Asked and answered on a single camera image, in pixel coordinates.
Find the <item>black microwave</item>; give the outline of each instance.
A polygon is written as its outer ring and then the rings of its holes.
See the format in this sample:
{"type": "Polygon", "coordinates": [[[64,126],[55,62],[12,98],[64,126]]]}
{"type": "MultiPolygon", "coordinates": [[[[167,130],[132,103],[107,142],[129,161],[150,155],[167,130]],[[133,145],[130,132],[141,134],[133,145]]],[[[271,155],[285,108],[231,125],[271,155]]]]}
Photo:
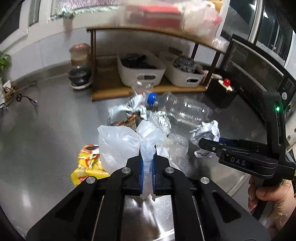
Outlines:
{"type": "Polygon", "coordinates": [[[263,91],[278,91],[285,115],[295,101],[296,81],[275,59],[247,40],[233,35],[221,64],[233,87],[263,113],[263,91]]]}

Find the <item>clear plastic bottle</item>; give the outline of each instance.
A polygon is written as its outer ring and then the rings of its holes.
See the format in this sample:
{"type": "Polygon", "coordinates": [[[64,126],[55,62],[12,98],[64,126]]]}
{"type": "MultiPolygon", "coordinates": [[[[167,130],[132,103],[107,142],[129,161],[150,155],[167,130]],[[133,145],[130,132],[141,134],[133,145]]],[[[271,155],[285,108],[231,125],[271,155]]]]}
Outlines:
{"type": "Polygon", "coordinates": [[[171,92],[163,95],[150,93],[147,104],[156,106],[158,110],[165,111],[178,122],[191,126],[197,126],[202,121],[208,122],[208,117],[212,114],[212,110],[207,105],[185,96],[176,97],[171,92]]]}

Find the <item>red ball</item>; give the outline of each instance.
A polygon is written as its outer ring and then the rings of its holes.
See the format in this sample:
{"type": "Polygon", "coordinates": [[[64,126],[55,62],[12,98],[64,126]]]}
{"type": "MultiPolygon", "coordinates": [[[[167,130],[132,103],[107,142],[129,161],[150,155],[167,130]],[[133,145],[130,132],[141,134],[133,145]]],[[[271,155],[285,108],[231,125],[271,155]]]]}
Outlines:
{"type": "Polygon", "coordinates": [[[223,84],[225,85],[225,86],[230,86],[230,79],[225,79],[224,81],[223,81],[223,84]]]}

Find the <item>silver screw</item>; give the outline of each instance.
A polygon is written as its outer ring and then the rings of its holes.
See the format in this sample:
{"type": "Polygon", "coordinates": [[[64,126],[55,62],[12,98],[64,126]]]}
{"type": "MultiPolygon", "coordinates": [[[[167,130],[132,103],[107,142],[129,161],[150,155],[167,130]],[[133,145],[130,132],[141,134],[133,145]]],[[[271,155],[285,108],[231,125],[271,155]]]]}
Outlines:
{"type": "Polygon", "coordinates": [[[92,183],[94,183],[95,181],[96,181],[96,179],[95,179],[94,177],[88,177],[88,178],[86,179],[86,182],[89,183],[89,184],[92,184],[92,183]]]}
{"type": "Polygon", "coordinates": [[[165,172],[166,172],[166,173],[173,173],[174,171],[175,171],[175,169],[172,168],[172,167],[167,167],[167,168],[165,169],[165,172]]]}
{"type": "Polygon", "coordinates": [[[129,167],[124,167],[124,168],[121,169],[121,171],[122,171],[122,173],[127,174],[127,173],[131,172],[131,169],[129,167]]]}
{"type": "Polygon", "coordinates": [[[209,180],[207,177],[202,177],[202,178],[200,179],[200,181],[201,181],[201,183],[203,183],[203,184],[208,184],[208,183],[210,182],[210,180],[209,180]]]}

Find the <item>yellow snack wrapper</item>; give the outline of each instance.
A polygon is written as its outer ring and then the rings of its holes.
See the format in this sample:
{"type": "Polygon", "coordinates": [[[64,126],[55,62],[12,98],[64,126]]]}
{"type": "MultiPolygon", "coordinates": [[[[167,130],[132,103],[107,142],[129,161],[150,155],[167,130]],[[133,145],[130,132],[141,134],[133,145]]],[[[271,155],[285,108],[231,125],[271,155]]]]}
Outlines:
{"type": "Polygon", "coordinates": [[[77,162],[78,168],[71,174],[71,179],[75,185],[79,185],[90,176],[97,179],[110,176],[102,168],[99,146],[97,145],[83,146],[78,154],[77,162]]]}

